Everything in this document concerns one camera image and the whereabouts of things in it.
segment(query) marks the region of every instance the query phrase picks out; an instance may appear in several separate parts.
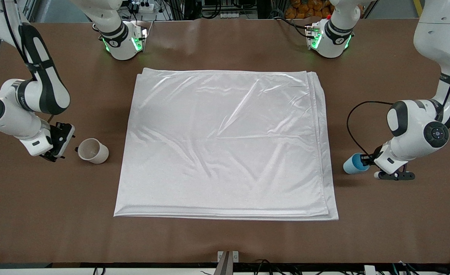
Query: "blue cup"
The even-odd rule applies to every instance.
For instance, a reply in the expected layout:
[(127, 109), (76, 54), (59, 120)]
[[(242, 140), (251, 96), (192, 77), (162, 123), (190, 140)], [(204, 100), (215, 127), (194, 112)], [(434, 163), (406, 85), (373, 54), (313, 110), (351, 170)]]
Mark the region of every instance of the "blue cup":
[(347, 174), (359, 174), (369, 169), (369, 165), (363, 165), (361, 162), (361, 153), (355, 153), (346, 162), (344, 162), (344, 171)]

